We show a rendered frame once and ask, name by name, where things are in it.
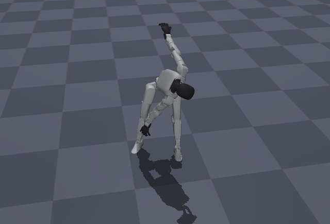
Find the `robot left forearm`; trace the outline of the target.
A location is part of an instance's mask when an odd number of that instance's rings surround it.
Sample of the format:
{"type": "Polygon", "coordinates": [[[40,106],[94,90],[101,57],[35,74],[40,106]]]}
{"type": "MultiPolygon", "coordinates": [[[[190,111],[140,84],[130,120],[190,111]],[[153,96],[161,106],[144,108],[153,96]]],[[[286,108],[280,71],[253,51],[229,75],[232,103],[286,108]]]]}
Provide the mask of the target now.
{"type": "Polygon", "coordinates": [[[179,51],[177,46],[174,44],[173,39],[171,38],[170,34],[166,34],[165,41],[166,41],[166,44],[168,45],[170,51],[176,50],[176,52],[181,55],[181,52],[179,51]]]}

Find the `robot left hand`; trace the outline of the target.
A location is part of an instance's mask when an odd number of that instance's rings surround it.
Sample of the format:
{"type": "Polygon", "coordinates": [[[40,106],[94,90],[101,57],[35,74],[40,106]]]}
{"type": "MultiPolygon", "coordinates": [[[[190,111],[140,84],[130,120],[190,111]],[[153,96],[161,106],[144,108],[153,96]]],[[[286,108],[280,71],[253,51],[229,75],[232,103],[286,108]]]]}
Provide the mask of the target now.
{"type": "Polygon", "coordinates": [[[166,34],[171,34],[170,33],[170,30],[171,30],[171,27],[169,27],[168,23],[160,23],[159,24],[161,27],[162,27],[162,30],[164,32],[164,38],[166,39],[166,34]]]}

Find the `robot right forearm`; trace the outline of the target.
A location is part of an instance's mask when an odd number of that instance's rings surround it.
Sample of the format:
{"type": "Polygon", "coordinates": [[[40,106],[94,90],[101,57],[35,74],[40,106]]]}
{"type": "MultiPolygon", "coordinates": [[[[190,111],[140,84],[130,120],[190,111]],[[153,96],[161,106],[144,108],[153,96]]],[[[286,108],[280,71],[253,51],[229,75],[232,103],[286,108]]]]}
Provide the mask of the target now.
{"type": "Polygon", "coordinates": [[[158,112],[157,111],[152,111],[148,118],[146,119],[146,122],[144,123],[144,125],[146,125],[147,127],[150,125],[150,123],[153,122],[154,119],[156,119],[158,116],[158,112]]]}

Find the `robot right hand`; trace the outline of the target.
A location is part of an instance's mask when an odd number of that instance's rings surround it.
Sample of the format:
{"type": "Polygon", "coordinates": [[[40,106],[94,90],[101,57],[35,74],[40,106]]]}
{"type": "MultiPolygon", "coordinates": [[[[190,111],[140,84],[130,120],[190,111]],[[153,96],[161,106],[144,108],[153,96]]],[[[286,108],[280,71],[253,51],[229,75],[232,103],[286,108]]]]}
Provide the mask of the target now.
{"type": "Polygon", "coordinates": [[[147,127],[146,125],[144,125],[142,128],[141,128],[141,130],[140,130],[140,132],[143,134],[143,135],[145,135],[145,136],[150,136],[150,133],[149,133],[149,128],[150,128],[150,126],[151,126],[151,123],[150,123],[150,125],[147,127]],[[147,135],[147,133],[148,133],[148,135],[147,135]]]}

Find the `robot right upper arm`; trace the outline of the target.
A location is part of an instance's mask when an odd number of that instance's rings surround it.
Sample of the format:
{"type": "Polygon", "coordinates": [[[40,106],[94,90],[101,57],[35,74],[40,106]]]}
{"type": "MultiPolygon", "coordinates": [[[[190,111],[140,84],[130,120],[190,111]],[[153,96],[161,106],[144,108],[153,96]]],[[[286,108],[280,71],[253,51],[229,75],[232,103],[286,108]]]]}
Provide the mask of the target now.
{"type": "Polygon", "coordinates": [[[153,109],[153,111],[158,112],[158,116],[162,114],[162,110],[164,110],[166,107],[169,107],[173,103],[173,97],[171,96],[164,96],[162,98],[162,101],[153,109]]]}

